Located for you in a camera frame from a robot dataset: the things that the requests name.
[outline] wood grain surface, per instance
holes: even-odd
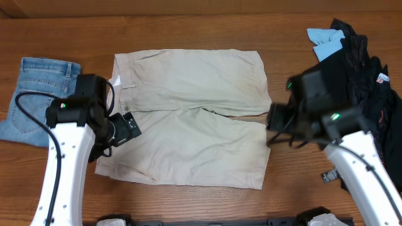
[[[272,100],[286,102],[286,79],[317,63],[306,29],[328,28],[333,18],[369,37],[370,55],[389,65],[391,85],[401,95],[401,13],[5,19],[0,22],[0,120],[7,116],[21,57],[77,62],[83,73],[109,78],[115,53],[161,48],[257,50]],[[245,119],[264,121],[264,116]],[[0,141],[0,153],[0,225],[28,225],[40,197],[47,150]],[[166,222],[245,220],[324,206],[363,225],[340,182],[323,184],[320,173],[332,168],[314,144],[297,150],[274,145],[262,190],[128,183],[95,175],[90,164],[83,218],[130,213],[135,220]]]
[[[8,19],[9,17],[3,12],[3,11],[1,11],[1,8],[0,8],[0,19]]]
[[[0,0],[12,18],[402,11],[400,0]]]

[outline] clothing pile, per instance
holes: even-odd
[[[366,118],[378,155],[394,184],[402,188],[402,100],[391,89],[388,66],[367,52],[367,37],[334,19],[329,30],[307,29],[317,46],[320,63],[306,72],[321,70],[335,101],[348,100]]]

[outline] denim jeans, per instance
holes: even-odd
[[[74,93],[80,71],[81,66],[76,63],[24,57],[7,119],[0,122],[0,139],[47,147],[48,134],[18,109],[15,97],[21,92],[34,91],[66,98]],[[45,111],[52,100],[50,97],[40,95],[25,95],[19,102],[24,109],[45,124]]]

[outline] jeans back pocket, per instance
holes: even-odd
[[[40,92],[37,90],[26,89],[16,90],[16,95],[22,92],[39,92],[54,95],[54,93],[51,92]],[[46,108],[50,106],[52,100],[53,98],[42,95],[24,95],[19,98],[19,103],[21,104],[21,107],[30,113],[34,118],[38,119],[42,123],[46,123]],[[13,125],[22,133],[32,132],[40,128],[38,124],[21,112],[15,103],[13,113],[11,114],[11,123],[13,123]]]

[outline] green light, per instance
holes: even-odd
[[[331,116],[331,119],[334,121],[334,120],[337,120],[339,117],[340,117],[340,114],[334,113],[334,114]]]

